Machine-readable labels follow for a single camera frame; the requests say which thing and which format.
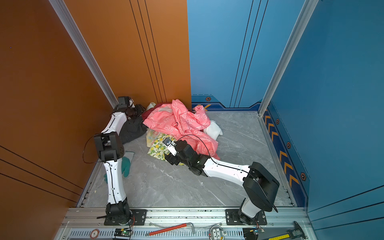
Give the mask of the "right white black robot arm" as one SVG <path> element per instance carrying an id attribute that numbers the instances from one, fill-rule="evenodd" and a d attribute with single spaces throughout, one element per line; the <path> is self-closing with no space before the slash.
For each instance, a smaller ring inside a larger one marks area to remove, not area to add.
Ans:
<path id="1" fill-rule="evenodd" d="M 250 166 L 223 162 L 209 155 L 198 154 L 184 140 L 171 141 L 166 138 L 163 144 L 170 152 L 165 154 L 165 159 L 171 165 L 182 163 L 197 176 L 219 178 L 245 189 L 247 197 L 239 210 L 227 210 L 228 225 L 267 225 L 266 212 L 277 210 L 275 199 L 280 183 L 263 165 L 257 162 Z"/>

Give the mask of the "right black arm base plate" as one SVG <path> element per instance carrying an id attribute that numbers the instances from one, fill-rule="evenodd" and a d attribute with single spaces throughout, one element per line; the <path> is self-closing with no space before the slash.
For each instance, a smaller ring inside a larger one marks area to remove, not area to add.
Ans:
<path id="1" fill-rule="evenodd" d="M 261 225 L 266 226 L 268 224 L 266 214 L 264 211 L 259 211 L 255 217 L 250 218 L 244 213 L 241 212 L 240 209 L 227 209 L 226 212 L 226 221 L 228 226 L 235 225 Z"/>

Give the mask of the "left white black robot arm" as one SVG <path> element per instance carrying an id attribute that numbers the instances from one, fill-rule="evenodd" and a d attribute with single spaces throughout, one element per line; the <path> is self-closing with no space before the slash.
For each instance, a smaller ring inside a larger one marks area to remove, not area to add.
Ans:
<path id="1" fill-rule="evenodd" d="M 145 108 L 135 105 L 130 97 L 119 97 L 111 119 L 100 134 L 93 136 L 98 155 L 107 177 L 108 203 L 106 206 L 106 226 L 131 226 L 134 215 L 131 213 L 123 186 L 123 177 L 129 174 L 131 159 L 126 157 L 124 144 L 147 132 L 142 113 Z"/>

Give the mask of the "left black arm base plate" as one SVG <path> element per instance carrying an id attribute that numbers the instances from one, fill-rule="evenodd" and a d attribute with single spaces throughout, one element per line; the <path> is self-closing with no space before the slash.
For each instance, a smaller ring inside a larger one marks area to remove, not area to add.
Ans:
<path id="1" fill-rule="evenodd" d="M 146 209 L 133 209 L 130 210 L 126 216 L 124 214 L 112 215 L 106 217 L 104 221 L 105 226 L 143 226 L 147 217 Z"/>

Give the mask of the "dark red cloth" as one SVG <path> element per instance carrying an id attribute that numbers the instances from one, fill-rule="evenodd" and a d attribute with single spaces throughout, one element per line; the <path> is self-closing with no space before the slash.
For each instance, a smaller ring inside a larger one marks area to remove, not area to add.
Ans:
<path id="1" fill-rule="evenodd" d="M 145 120 L 146 118 L 148 118 L 148 116 L 149 116 L 154 110 L 156 110 L 157 108 L 160 108 L 162 105 L 166 105 L 166 104 L 171 104 L 171 102 L 158 103 L 158 104 L 156 104 L 153 108 L 147 109 L 144 113 L 142 113 L 142 118 L 143 118 L 143 120 Z"/>

